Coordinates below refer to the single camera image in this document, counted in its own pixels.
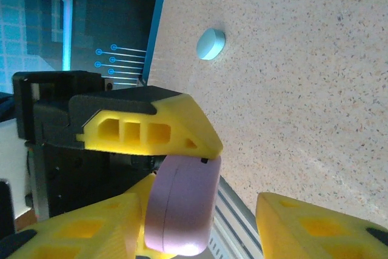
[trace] pink object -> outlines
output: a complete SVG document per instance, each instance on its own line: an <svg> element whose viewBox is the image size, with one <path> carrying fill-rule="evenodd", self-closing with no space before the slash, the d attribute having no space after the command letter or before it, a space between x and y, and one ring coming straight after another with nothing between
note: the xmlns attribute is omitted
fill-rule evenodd
<svg viewBox="0 0 388 259"><path fill-rule="evenodd" d="M213 224L220 168L221 157L165 158L147 206L147 247L183 256L195 256L205 250Z"/></svg>

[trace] granite countertop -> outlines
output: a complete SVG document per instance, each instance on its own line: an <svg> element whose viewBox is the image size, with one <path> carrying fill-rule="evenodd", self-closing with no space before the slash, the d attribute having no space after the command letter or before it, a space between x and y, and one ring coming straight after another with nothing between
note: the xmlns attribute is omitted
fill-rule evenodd
<svg viewBox="0 0 388 259"><path fill-rule="evenodd" d="M149 84L194 97L253 212L269 191L387 227L387 32L388 0L165 0Z"/></svg>

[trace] light blue pill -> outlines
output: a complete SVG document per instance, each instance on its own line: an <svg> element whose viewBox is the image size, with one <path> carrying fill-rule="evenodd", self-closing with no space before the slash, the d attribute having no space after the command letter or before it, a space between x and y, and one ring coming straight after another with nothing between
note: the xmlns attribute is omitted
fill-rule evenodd
<svg viewBox="0 0 388 259"><path fill-rule="evenodd" d="M225 34L216 29L207 29L196 45L196 53L202 60L212 60L225 46Z"/></svg>

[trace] speckled countertop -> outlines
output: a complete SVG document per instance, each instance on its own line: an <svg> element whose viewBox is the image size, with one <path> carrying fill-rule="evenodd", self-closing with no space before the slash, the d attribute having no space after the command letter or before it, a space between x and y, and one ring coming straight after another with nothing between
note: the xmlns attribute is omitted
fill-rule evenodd
<svg viewBox="0 0 388 259"><path fill-rule="evenodd" d="M252 211L271 191L386 227L387 32L388 0L165 0L149 84L194 97Z"/></svg>

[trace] yellow 3d-printed part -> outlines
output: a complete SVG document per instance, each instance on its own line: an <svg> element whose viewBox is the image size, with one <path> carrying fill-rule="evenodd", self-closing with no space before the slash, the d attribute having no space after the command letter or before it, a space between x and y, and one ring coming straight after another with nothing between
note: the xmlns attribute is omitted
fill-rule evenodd
<svg viewBox="0 0 388 259"><path fill-rule="evenodd" d="M152 102L156 115L102 110L77 135L85 149L132 155L185 155L215 159L222 143L187 94Z"/></svg>
<svg viewBox="0 0 388 259"><path fill-rule="evenodd" d="M140 198L140 204L142 209L142 217L140 221L140 231L136 248L137 256L145 256L151 259L171 259L176 255L160 253L159 251L150 249L146 246L144 241L144 221L146 220L146 210L148 205L148 199L150 196L152 184L155 181L155 174L150 174L143 180L132 186L126 193L136 193Z"/></svg>
<svg viewBox="0 0 388 259"><path fill-rule="evenodd" d="M387 259L369 221L274 193L261 193L256 222L265 259Z"/></svg>
<svg viewBox="0 0 388 259"><path fill-rule="evenodd" d="M125 193L31 225L38 233L9 259L135 259L140 222L138 196Z"/></svg>

